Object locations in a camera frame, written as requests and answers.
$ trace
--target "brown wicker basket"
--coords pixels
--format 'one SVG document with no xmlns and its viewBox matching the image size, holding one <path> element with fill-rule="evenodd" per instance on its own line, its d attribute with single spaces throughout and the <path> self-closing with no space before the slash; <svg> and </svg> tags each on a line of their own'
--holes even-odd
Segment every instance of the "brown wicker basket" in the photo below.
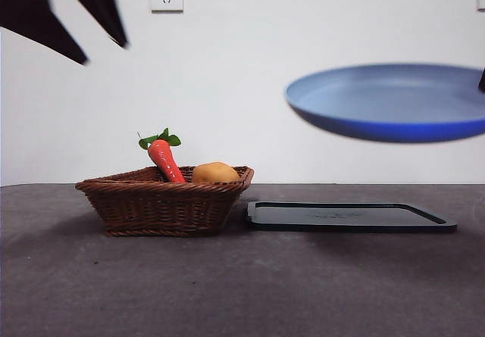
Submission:
<svg viewBox="0 0 485 337">
<path fill-rule="evenodd" d="M 254 174 L 234 167 L 240 179 L 228 183 L 191 183 L 194 167 L 181 167 L 187 183 L 169 183 L 157 167 L 86 179 L 76 184 L 112 236 L 212 236 Z"/>
</svg>

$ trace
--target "toy vegetable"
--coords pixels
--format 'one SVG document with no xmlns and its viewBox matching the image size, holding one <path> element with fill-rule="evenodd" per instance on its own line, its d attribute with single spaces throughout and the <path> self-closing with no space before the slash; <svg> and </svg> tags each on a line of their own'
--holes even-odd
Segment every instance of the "toy vegetable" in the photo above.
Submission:
<svg viewBox="0 0 485 337">
<path fill-rule="evenodd" d="M 165 128 L 160 135 L 140 139 L 138 144 L 149 151 L 149 157 L 168 178 L 169 182 L 186 182 L 170 150 L 171 146 L 180 145 L 180 139 L 175 135 L 168 135 L 168 128 Z"/>
</svg>

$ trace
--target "frying pan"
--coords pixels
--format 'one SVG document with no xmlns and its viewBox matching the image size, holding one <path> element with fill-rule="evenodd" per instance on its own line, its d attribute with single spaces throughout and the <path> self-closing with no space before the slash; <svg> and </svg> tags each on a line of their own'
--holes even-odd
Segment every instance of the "frying pan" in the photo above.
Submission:
<svg viewBox="0 0 485 337">
<path fill-rule="evenodd" d="M 442 64 L 370 64 L 290 83 L 289 106 L 329 132 L 378 142 L 445 142 L 485 133 L 482 71 Z"/>
</svg>

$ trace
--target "white wall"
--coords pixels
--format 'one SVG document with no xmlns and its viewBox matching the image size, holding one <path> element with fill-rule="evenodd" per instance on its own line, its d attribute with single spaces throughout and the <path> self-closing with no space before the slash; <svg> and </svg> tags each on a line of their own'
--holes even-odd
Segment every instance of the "white wall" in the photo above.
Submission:
<svg viewBox="0 0 485 337">
<path fill-rule="evenodd" d="M 71 183 L 151 165 L 168 126 L 179 165 L 225 161 L 255 183 L 483 183 L 485 137 L 423 145 L 347 139 L 298 118 L 284 87 L 378 62 L 485 65 L 476 0 L 118 0 L 117 47 L 75 0 L 52 0 L 88 66 L 2 30 L 2 185 Z"/>
</svg>

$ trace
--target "green leaves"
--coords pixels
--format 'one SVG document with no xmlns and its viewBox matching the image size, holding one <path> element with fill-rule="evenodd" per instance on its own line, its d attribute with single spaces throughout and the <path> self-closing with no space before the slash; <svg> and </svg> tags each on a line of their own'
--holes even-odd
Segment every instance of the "green leaves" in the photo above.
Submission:
<svg viewBox="0 0 485 337">
<path fill-rule="evenodd" d="M 170 146 L 178 146 L 182 144 L 179 137 L 176 135 L 169 135 L 168 128 L 166 127 L 162 134 L 149 136 L 148 138 L 143 138 L 138 141 L 138 145 L 141 146 L 143 149 L 148 150 L 150 144 L 152 144 L 155 140 L 164 140 Z"/>
</svg>

